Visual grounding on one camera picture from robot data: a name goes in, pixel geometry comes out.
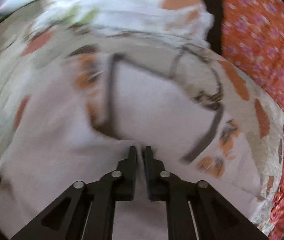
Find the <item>floral fabric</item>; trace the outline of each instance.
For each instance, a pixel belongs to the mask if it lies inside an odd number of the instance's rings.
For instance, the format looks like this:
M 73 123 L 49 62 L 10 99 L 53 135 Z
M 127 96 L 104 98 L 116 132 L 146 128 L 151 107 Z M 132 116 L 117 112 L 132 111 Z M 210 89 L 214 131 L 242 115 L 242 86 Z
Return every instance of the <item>floral fabric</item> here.
M 223 0 L 223 56 L 248 74 L 284 111 L 284 3 Z M 274 198 L 271 240 L 284 236 L 284 161 Z

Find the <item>orange fabric with pink flowers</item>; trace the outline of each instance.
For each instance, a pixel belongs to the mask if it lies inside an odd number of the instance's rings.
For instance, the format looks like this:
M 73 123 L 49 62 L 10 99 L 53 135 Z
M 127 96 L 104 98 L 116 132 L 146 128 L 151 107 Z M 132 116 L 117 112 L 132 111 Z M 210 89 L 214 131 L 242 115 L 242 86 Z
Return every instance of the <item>orange fabric with pink flowers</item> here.
M 223 56 L 248 74 L 284 111 L 284 3 L 223 0 Z M 274 198 L 271 240 L 284 235 L 284 161 Z

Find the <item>silver screw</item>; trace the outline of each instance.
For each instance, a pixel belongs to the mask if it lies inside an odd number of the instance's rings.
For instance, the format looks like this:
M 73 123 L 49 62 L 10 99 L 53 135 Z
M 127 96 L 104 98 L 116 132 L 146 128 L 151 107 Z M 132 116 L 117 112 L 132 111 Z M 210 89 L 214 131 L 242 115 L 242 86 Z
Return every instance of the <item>silver screw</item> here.
M 209 186 L 209 184 L 205 180 L 200 180 L 198 182 L 198 186 L 201 187 L 201 188 L 207 188 Z
M 113 171 L 112 172 L 112 176 L 115 177 L 115 178 L 121 177 L 122 176 L 122 172 L 120 172 L 120 171 Z
M 77 181 L 73 183 L 73 187 L 75 188 L 83 188 L 84 187 L 84 183 L 82 181 Z
M 168 171 L 161 171 L 160 176 L 162 178 L 167 178 L 170 176 L 170 173 Z

